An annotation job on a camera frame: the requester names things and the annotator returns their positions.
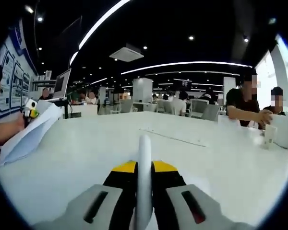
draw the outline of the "black slot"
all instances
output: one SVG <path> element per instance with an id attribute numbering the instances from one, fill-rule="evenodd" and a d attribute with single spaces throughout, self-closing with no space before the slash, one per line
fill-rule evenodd
<path id="1" fill-rule="evenodd" d="M 194 196 L 190 191 L 182 192 L 181 193 L 187 205 L 189 206 L 190 211 L 192 212 L 193 218 L 195 223 L 200 224 L 206 220 L 206 216 L 203 213 L 201 207 L 195 200 Z"/>
<path id="2" fill-rule="evenodd" d="M 96 198 L 96 200 L 94 201 L 94 203 L 90 206 L 87 214 L 84 216 L 84 220 L 85 222 L 91 224 L 94 221 L 94 217 L 96 216 L 102 202 L 104 202 L 104 199 L 106 198 L 108 192 L 104 192 L 102 191 L 98 197 Z"/>

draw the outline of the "ceiling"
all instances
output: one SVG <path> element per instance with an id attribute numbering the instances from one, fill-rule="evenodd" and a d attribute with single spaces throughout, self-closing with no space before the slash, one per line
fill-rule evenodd
<path id="1" fill-rule="evenodd" d="M 68 3 L 40 0 L 37 4 L 32 3 L 36 15 L 26 14 L 24 31 L 39 73 L 50 69 L 56 77 L 64 72 L 86 33 L 117 2 L 119 0 L 70 0 Z M 190 61 L 255 66 L 275 45 L 277 31 L 277 23 L 269 24 L 276 15 L 273 7 L 267 7 L 265 3 L 268 1 L 257 2 L 206 0 L 199 4 L 193 0 L 131 0 L 108 17 L 81 48 L 71 65 L 69 86 L 75 89 L 100 85 L 120 88 L 132 85 L 132 80 L 138 76 L 151 78 L 153 88 L 169 90 L 178 89 L 177 81 L 173 79 L 222 85 L 224 76 L 233 76 L 238 83 L 239 75 L 248 67 L 185 64 L 121 73 L 152 65 Z M 43 17 L 43 22 L 39 23 L 34 16 Z M 144 58 L 123 62 L 109 57 L 126 43 L 140 49 Z M 104 78 L 107 80 L 89 85 Z M 220 86 L 209 85 L 197 85 L 196 89 L 207 88 L 222 90 Z"/>

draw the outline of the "cafeteria table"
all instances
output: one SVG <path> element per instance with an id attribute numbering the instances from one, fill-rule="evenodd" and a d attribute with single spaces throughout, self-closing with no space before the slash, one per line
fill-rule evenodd
<path id="1" fill-rule="evenodd" d="M 0 182 L 29 224 L 54 220 L 113 167 L 136 160 L 145 134 L 153 160 L 175 166 L 235 222 L 257 225 L 287 183 L 288 149 L 263 149 L 260 130 L 151 112 L 59 120 L 28 157 L 0 167 Z"/>

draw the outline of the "computer monitor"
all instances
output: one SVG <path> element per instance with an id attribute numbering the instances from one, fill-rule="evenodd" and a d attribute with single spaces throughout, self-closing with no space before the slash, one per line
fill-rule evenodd
<path id="1" fill-rule="evenodd" d="M 57 77 L 57 81 L 54 86 L 53 99 L 65 97 L 70 73 L 71 69 L 65 71 Z"/>

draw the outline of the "paper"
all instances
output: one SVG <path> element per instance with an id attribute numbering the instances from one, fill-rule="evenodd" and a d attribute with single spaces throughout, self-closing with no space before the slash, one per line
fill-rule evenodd
<path id="1" fill-rule="evenodd" d="M 30 154 L 40 143 L 44 134 L 62 115 L 55 104 L 40 100 L 36 106 L 40 115 L 23 131 L 8 140 L 1 148 L 0 166 L 14 162 Z"/>

